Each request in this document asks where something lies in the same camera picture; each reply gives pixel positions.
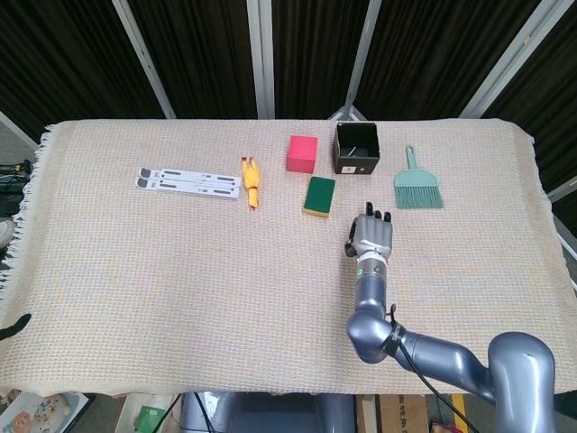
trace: teal brush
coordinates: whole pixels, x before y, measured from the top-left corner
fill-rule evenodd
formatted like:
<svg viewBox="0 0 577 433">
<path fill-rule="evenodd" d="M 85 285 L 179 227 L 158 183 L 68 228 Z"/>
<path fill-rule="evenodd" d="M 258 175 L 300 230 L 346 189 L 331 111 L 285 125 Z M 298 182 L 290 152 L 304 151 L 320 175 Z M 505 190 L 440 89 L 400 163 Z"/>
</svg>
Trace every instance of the teal brush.
<svg viewBox="0 0 577 433">
<path fill-rule="evenodd" d="M 395 177 L 397 207 L 401 209 L 423 209 L 443 207 L 439 182 L 430 171 L 417 167 L 413 146 L 407 146 L 408 170 Z"/>
</svg>

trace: brush handle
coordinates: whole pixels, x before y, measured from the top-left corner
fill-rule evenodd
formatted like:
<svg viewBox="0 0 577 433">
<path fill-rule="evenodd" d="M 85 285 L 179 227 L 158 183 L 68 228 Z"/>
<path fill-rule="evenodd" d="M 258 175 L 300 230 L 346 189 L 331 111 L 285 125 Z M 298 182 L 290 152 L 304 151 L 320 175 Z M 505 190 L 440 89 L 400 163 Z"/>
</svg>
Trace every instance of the brush handle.
<svg viewBox="0 0 577 433">
<path fill-rule="evenodd" d="M 415 150 L 413 149 L 413 146 L 407 146 L 407 162 L 409 170 L 418 169 L 417 157 L 415 156 Z"/>
</svg>

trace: brush bristles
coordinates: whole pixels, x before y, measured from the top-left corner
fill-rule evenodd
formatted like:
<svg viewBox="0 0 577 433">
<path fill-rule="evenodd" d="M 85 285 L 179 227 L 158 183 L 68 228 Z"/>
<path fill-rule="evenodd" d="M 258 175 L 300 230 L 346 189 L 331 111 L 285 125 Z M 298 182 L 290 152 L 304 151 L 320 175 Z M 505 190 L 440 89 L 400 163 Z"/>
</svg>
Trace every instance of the brush bristles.
<svg viewBox="0 0 577 433">
<path fill-rule="evenodd" d="M 395 187 L 395 195 L 401 209 L 443 207 L 439 187 Z"/>
</svg>

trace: beige tablecloth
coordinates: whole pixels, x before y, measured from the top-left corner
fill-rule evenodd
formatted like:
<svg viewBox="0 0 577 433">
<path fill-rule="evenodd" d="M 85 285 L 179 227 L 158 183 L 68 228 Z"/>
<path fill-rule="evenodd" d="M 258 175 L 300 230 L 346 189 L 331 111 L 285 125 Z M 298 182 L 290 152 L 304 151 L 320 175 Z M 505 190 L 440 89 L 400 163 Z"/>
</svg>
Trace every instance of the beige tablecloth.
<svg viewBox="0 0 577 433">
<path fill-rule="evenodd" d="M 378 123 L 370 176 L 335 175 L 328 121 L 99 120 L 43 137 L 5 275 L 0 386 L 60 391 L 417 393 L 390 359 L 367 365 L 344 332 L 355 261 L 343 254 L 366 200 L 393 215 L 388 302 L 412 331 L 486 363 L 500 332 L 539 336 L 556 390 L 577 388 L 577 302 L 532 139 L 498 120 Z M 328 219 L 302 206 L 309 176 L 285 171 L 291 134 L 318 137 L 315 175 L 336 179 Z M 405 146 L 441 184 L 443 209 L 395 208 Z M 261 168 L 261 206 L 150 192 L 138 169 Z M 450 391 L 439 385 L 442 391 Z"/>
</svg>

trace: fringe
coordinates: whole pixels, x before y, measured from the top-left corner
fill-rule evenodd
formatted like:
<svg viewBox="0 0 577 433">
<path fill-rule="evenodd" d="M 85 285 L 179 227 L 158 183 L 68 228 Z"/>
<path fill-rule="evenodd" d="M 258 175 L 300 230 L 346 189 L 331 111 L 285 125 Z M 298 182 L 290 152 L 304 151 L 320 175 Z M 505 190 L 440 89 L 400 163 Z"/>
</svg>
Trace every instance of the fringe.
<svg viewBox="0 0 577 433">
<path fill-rule="evenodd" d="M 38 188 L 37 184 L 41 182 L 42 173 L 48 160 L 50 148 L 56 136 L 56 124 L 46 126 L 46 131 L 42 134 L 41 142 L 34 154 L 36 162 L 32 167 L 32 174 L 30 181 L 24 186 L 24 198 L 20 203 L 20 209 L 16 215 L 13 216 L 13 221 L 16 223 L 14 229 L 14 239 L 8 245 L 6 257 L 2 261 L 4 267 L 8 269 L 0 270 L 0 323 L 6 317 L 7 310 L 11 304 L 11 298 L 17 287 L 17 282 L 20 279 L 21 269 L 19 262 L 22 260 L 23 252 L 26 251 L 26 244 L 28 237 L 26 236 L 26 226 L 28 225 L 29 215 L 34 210 L 37 198 L 34 191 Z"/>
</svg>

